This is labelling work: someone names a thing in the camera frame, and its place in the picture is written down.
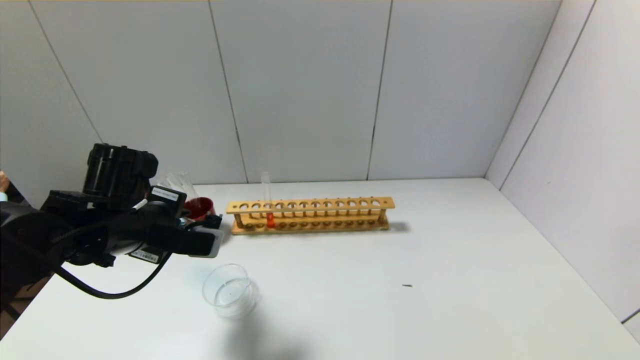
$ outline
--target white wall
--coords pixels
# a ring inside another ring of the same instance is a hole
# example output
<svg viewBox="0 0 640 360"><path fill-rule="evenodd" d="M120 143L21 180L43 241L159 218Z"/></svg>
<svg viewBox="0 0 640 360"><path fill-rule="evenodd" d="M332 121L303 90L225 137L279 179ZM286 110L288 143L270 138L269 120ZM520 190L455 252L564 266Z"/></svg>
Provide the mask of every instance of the white wall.
<svg viewBox="0 0 640 360"><path fill-rule="evenodd" d="M366 179L390 0L211 5L249 181Z"/></svg>
<svg viewBox="0 0 640 360"><path fill-rule="evenodd" d="M483 177L559 1L396 1L369 179Z"/></svg>
<svg viewBox="0 0 640 360"><path fill-rule="evenodd" d="M536 68L531 74L531 79L522 94L498 152L486 173L487 180L491 181L496 188L499 189L504 184L524 143L542 114L578 41L593 3L594 0L565 0L560 5Z"/></svg>
<svg viewBox="0 0 640 360"><path fill-rule="evenodd" d="M0 1L0 167L32 205L80 190L100 142L26 1Z"/></svg>
<svg viewBox="0 0 640 360"><path fill-rule="evenodd" d="M502 187L619 319L640 307L638 34L639 1L596 2Z"/></svg>
<svg viewBox="0 0 640 360"><path fill-rule="evenodd" d="M627 323L625 323L625 327L640 343L640 315L635 315L631 318Z"/></svg>
<svg viewBox="0 0 640 360"><path fill-rule="evenodd" d="M11 104L0 121L13 139L3 168L34 204L36 192L79 190L100 138L153 152L160 175L187 170L196 183L258 181L262 170L274 181L366 179L369 164L371 178L483 175L558 1L391 5L35 1L37 18L6 5L7 25L28 32L3 34ZM26 49L47 61L20 60ZM47 102L48 86L68 104Z"/></svg>
<svg viewBox="0 0 640 360"><path fill-rule="evenodd" d="M102 139L146 150L158 175L246 182L206 1L35 1Z"/></svg>

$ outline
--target person's hand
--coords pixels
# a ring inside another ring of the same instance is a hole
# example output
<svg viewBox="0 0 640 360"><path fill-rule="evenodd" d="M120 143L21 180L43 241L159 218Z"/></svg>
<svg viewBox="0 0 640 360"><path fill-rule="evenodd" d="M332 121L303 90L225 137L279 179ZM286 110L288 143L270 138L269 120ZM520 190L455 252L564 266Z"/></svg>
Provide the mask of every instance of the person's hand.
<svg viewBox="0 0 640 360"><path fill-rule="evenodd" d="M6 192L9 189L9 178L4 174L4 171L0 170L0 193Z"/></svg>

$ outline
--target clear cup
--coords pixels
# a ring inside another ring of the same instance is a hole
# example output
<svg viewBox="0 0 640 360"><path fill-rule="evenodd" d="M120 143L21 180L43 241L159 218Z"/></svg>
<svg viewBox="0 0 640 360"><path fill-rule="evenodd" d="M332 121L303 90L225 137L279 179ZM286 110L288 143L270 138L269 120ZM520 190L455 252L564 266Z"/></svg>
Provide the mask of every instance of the clear cup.
<svg viewBox="0 0 640 360"><path fill-rule="evenodd" d="M243 267L226 264L207 276L202 285L202 296L218 315L238 320L255 307L257 290Z"/></svg>

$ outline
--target red liquid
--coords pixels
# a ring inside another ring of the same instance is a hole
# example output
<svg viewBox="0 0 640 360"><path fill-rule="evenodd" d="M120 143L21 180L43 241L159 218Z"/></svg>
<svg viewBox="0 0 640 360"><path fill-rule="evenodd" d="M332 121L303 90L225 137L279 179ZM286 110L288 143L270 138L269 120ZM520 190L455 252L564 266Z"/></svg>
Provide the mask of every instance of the red liquid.
<svg viewBox="0 0 640 360"><path fill-rule="evenodd" d="M267 213L267 227L276 227L276 222L273 220L273 213Z"/></svg>

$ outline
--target white table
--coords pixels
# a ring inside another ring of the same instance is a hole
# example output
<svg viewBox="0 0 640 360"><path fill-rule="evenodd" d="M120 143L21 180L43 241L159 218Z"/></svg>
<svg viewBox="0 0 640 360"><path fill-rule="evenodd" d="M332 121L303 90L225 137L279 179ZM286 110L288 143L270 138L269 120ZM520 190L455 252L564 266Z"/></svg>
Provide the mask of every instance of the white table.
<svg viewBox="0 0 640 360"><path fill-rule="evenodd" d="M219 211L262 197L260 184L198 191ZM483 179L273 185L274 199L372 195L396 202L389 232L233 236L216 259L174 255L122 300L54 277L0 341L0 358L640 359L591 288ZM200 293L224 263L243 265L262 293L241 323L216 317ZM153 265L67 268L122 291Z"/></svg>

